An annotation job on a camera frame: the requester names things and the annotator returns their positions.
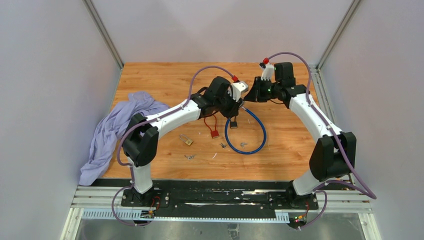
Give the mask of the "red cable lock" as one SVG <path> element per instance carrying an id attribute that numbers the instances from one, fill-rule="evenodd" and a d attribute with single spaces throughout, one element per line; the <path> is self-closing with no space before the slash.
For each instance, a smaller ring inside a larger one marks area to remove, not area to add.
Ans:
<path id="1" fill-rule="evenodd" d="M 212 119 L 214 120 L 213 127 L 211 127 L 211 126 L 208 124 L 208 122 L 207 122 L 207 120 L 208 120 L 209 118 L 212 118 Z M 217 119 L 217 117 L 216 117 L 215 115 L 206 116 L 206 117 L 203 119 L 203 123 L 204 123 L 204 124 L 205 124 L 205 126 L 209 129 L 209 131 L 210 131 L 210 136 L 211 136 L 211 138 L 212 138 L 212 139 L 217 139 L 217 138 L 220 136 L 219 131 L 218 131 L 218 129 L 217 129 L 218 119 Z"/>

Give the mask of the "brass padlock keys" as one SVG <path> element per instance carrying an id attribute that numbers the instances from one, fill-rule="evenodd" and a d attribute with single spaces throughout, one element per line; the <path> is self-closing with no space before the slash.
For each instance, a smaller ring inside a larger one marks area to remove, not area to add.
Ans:
<path id="1" fill-rule="evenodd" d="M 192 154 L 192 155 L 184 155 L 184 157 L 187 159 L 187 160 L 193 160 L 195 157 L 196 157 L 196 154 Z"/>

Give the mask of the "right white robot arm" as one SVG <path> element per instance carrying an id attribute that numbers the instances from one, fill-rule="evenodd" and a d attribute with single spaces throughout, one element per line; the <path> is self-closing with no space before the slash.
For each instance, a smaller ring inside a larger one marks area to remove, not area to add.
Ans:
<path id="1" fill-rule="evenodd" d="M 306 195 L 324 182 L 351 173 L 357 139 L 353 133 L 343 132 L 334 125 L 319 109 L 307 87 L 296 83 L 292 63 L 268 62 L 260 63 L 260 67 L 262 75 L 254 79 L 244 100 L 256 103 L 280 100 L 297 115 L 315 140 L 309 169 L 291 182 L 285 195 L 286 203 L 297 209 L 306 202 Z"/>

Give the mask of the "black cable lock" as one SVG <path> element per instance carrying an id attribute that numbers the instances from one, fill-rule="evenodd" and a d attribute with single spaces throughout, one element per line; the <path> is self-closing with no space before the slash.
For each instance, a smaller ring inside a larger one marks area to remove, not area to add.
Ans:
<path id="1" fill-rule="evenodd" d="M 233 118 L 229 119 L 229 128 L 230 129 L 237 129 L 238 128 L 238 123 L 237 123 L 237 117 L 234 116 Z"/>

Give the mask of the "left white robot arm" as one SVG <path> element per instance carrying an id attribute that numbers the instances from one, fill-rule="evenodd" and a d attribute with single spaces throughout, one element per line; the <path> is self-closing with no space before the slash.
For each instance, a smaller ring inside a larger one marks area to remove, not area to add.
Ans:
<path id="1" fill-rule="evenodd" d="M 248 85 L 243 81 L 231 83 L 217 76 L 208 87 L 191 94 L 181 104 L 149 116 L 134 115 L 120 144 L 130 164 L 135 202 L 146 207 L 153 201 L 150 190 L 153 187 L 151 162 L 157 154 L 158 142 L 164 135 L 184 124 L 216 113 L 221 113 L 225 118 L 237 116 L 244 103 L 242 95 L 248 90 Z"/>

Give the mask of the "brass padlock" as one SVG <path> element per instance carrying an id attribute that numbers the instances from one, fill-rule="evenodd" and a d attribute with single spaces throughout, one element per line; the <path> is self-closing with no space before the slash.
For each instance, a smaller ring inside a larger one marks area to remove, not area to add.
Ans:
<path id="1" fill-rule="evenodd" d="M 191 138 L 187 137 L 184 134 L 180 134 L 179 139 L 182 140 L 188 146 L 191 146 L 194 142 Z"/>

